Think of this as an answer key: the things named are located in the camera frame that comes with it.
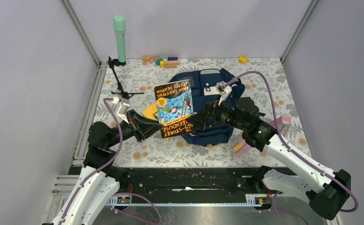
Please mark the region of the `colourful treehouse storey book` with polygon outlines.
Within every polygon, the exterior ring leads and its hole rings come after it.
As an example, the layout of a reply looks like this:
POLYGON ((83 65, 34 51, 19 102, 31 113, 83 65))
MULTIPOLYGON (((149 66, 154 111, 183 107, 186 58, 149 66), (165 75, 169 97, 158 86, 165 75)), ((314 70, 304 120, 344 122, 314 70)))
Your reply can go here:
POLYGON ((157 85, 154 94, 158 121, 163 125, 160 131, 163 139, 195 132, 188 121, 194 114, 190 80, 157 85))

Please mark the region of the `navy blue student backpack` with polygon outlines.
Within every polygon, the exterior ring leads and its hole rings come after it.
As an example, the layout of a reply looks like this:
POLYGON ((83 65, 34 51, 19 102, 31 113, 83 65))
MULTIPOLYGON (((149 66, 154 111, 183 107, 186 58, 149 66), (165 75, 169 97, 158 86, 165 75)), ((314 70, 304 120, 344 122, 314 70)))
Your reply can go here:
POLYGON ((194 132, 183 135, 193 145, 228 143, 234 129, 243 131, 243 139, 262 151, 276 134, 275 128, 260 118, 259 108, 250 97, 243 97, 245 86, 226 69, 204 69, 174 75, 171 82, 190 80, 194 115, 188 118, 194 132), (221 101, 218 93, 205 95, 205 90, 219 82, 231 82, 231 93, 221 101))

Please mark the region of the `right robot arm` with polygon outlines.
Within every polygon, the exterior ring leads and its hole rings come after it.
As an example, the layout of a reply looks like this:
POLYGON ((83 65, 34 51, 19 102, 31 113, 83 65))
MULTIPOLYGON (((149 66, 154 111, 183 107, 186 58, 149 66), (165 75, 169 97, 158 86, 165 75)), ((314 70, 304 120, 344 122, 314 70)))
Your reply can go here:
POLYGON ((349 198, 351 175, 343 169, 336 172, 320 164, 288 143, 276 128, 260 119, 259 108, 250 97, 237 99, 234 108, 224 102, 209 102, 188 120, 201 130, 206 128, 208 120, 242 130, 249 146, 277 159, 295 173, 295 176, 285 175, 267 166, 260 167, 252 176, 252 187, 258 193, 270 189, 296 197, 327 220, 333 220, 349 198))

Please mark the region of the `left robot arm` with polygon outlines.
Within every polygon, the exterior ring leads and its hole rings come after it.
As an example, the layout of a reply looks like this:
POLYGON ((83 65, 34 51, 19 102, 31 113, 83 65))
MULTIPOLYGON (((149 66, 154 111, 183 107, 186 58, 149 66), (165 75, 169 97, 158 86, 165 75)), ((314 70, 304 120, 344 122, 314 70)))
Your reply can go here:
POLYGON ((117 122, 114 128, 101 121, 93 123, 78 180, 50 224, 91 225, 113 194, 122 193, 129 186, 127 171, 113 165, 120 150, 111 151, 110 147, 122 147, 122 142, 131 137, 141 142, 162 127, 158 121, 143 117, 135 110, 129 110, 126 121, 117 122))

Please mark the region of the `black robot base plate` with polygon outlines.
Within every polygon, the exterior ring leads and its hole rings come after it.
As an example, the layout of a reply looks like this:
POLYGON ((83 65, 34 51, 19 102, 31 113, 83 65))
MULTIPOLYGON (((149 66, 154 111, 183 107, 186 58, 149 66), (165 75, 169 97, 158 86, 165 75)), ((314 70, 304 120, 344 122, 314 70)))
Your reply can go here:
POLYGON ((125 168, 119 192, 142 195, 174 194, 258 194, 268 198, 272 191, 253 177, 249 168, 125 168))

